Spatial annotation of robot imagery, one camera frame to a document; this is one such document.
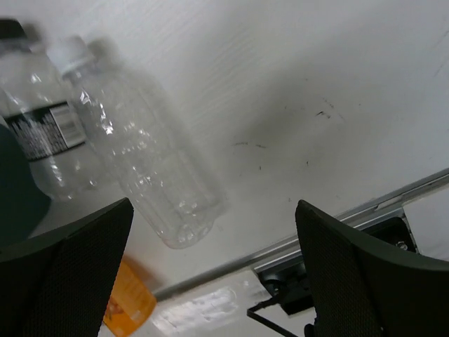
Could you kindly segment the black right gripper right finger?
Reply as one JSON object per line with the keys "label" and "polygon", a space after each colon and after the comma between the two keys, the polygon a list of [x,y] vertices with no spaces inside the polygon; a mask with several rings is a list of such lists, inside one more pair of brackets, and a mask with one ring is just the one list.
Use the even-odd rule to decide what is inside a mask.
{"label": "black right gripper right finger", "polygon": [[316,312],[306,336],[448,335],[448,262],[326,227],[302,256]]}

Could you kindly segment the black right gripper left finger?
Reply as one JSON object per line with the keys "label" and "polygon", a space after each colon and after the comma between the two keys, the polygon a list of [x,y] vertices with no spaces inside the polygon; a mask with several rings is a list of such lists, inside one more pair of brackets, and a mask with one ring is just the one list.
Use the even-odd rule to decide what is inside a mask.
{"label": "black right gripper left finger", "polygon": [[2,336],[96,336],[134,209],[120,199],[1,248]]}

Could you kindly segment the clear unlabelled plastic bottle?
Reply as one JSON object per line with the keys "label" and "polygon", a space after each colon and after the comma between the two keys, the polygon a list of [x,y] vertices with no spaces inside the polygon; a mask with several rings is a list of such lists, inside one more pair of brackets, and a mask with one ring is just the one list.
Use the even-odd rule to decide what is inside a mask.
{"label": "clear unlabelled plastic bottle", "polygon": [[46,53],[90,146],[164,244],[185,249],[202,240],[222,213],[221,191],[163,91],[78,36]]}

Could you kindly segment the clear bottle black label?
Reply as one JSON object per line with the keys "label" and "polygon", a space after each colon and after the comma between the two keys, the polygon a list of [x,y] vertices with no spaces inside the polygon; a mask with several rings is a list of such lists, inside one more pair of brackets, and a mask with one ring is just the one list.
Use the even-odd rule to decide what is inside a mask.
{"label": "clear bottle black label", "polygon": [[22,25],[2,18],[1,116],[25,153],[38,188],[59,200],[102,187],[109,178],[86,142],[68,93]]}

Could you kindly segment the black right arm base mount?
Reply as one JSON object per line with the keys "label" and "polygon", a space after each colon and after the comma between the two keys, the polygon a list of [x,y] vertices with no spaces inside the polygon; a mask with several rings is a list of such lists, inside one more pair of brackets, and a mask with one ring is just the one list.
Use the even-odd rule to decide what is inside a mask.
{"label": "black right arm base mount", "polygon": [[[356,228],[400,249],[414,253],[418,251],[404,215],[369,220]],[[258,312],[278,305],[290,317],[314,306],[302,254],[294,253],[291,257],[262,267],[256,274],[270,299],[247,309],[246,316],[282,336],[295,336],[295,333],[260,316]]]}

